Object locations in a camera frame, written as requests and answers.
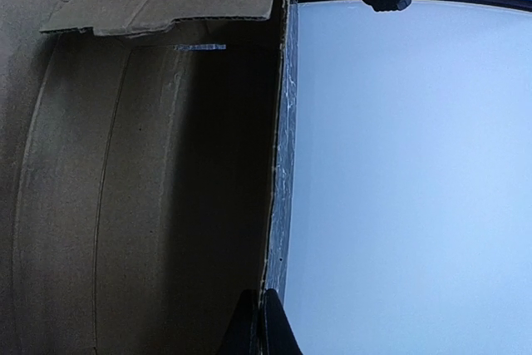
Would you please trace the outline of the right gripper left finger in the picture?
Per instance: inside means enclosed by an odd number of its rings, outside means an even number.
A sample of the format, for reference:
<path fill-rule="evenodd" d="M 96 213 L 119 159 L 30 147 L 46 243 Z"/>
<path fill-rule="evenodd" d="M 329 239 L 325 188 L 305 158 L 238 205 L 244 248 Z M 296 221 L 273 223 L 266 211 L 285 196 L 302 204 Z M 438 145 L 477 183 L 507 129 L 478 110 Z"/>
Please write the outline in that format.
<path fill-rule="evenodd" d="M 246 289 L 239 297 L 222 341 L 223 354 L 259 353 L 259 299 L 256 290 Z"/>

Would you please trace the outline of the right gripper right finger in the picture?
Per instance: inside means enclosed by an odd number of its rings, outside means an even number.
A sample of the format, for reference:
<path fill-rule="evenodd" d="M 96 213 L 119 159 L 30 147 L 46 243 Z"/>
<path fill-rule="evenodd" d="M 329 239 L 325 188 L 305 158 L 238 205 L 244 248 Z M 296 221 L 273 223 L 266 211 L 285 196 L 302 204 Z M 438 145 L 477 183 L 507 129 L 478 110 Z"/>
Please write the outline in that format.
<path fill-rule="evenodd" d="M 261 308 L 261 339 L 263 354 L 302 355 L 293 334 L 278 292 L 269 288 L 264 293 Z"/>

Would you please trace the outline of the brown cardboard paper box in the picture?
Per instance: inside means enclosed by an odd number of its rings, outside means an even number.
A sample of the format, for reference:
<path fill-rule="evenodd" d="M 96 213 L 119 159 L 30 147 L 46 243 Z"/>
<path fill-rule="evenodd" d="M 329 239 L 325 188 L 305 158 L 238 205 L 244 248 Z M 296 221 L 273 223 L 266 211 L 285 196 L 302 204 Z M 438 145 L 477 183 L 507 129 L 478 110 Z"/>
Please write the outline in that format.
<path fill-rule="evenodd" d="M 289 0 L 1 0 L 1 351 L 253 341 Z"/>

